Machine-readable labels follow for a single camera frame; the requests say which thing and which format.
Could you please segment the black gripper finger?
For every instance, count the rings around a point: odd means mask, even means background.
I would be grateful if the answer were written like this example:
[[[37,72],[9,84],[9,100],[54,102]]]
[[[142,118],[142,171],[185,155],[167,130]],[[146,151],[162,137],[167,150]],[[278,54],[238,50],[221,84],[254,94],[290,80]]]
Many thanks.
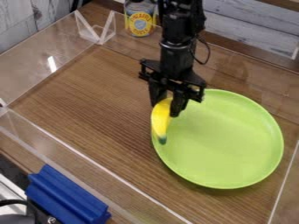
[[[171,102],[171,117],[178,117],[182,111],[186,109],[189,104],[189,97],[187,94],[181,90],[177,89],[173,92],[173,102]]]
[[[167,88],[166,85],[151,80],[149,83],[149,89],[151,105],[155,106],[167,97]]]

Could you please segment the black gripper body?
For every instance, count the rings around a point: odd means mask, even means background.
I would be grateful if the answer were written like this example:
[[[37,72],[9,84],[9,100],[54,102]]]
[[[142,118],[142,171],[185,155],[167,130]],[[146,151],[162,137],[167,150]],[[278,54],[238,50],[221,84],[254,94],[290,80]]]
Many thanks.
[[[139,78],[147,83],[155,81],[166,85],[167,91],[182,89],[189,99],[197,102],[203,101],[205,89],[207,87],[206,80],[194,72],[191,68],[181,72],[178,75],[170,75],[161,68],[161,61],[154,59],[141,60],[142,70]]]

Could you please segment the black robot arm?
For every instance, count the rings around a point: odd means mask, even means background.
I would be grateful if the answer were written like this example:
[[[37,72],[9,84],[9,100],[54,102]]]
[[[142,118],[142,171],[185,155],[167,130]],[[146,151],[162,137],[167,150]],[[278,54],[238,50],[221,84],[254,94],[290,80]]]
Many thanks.
[[[170,117],[178,117],[190,100],[203,101],[206,80],[194,71],[199,34],[205,30],[203,0],[158,0],[163,28],[161,59],[142,59],[139,78],[149,83],[155,106],[173,92]]]

